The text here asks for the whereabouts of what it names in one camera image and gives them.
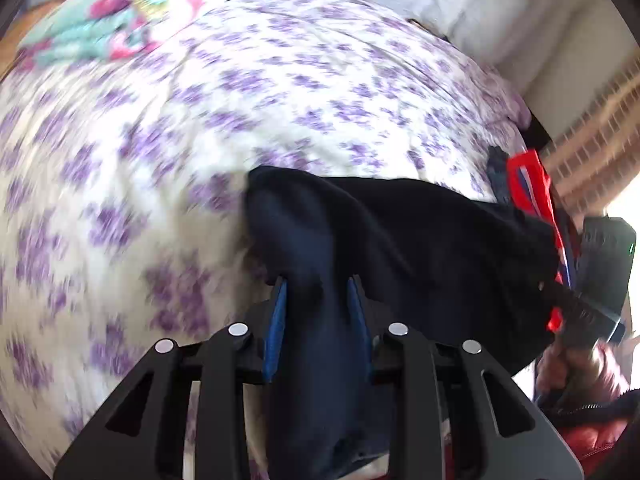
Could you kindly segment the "person's right hand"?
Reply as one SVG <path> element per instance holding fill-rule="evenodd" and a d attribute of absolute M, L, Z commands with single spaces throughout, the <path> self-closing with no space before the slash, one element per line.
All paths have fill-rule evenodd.
<path fill-rule="evenodd" d="M 611 402 L 630 389 L 612 347 L 603 341 L 591 349 L 565 349 L 557 340 L 544 350 L 537 365 L 537 392 L 565 390 L 569 382 L 569 404 Z"/>

